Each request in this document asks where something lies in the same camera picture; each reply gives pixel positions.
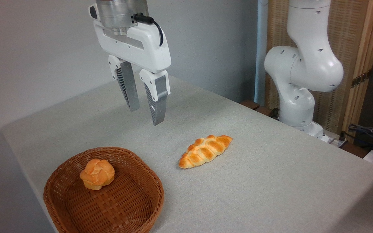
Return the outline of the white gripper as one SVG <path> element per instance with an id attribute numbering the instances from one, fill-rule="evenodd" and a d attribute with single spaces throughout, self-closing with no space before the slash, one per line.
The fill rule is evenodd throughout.
<path id="1" fill-rule="evenodd" d="M 141 68 L 153 125 L 164 121 L 172 61 L 164 32 L 149 16 L 147 4 L 93 4 L 88 8 L 108 64 L 131 112 L 140 108 L 132 64 Z"/>

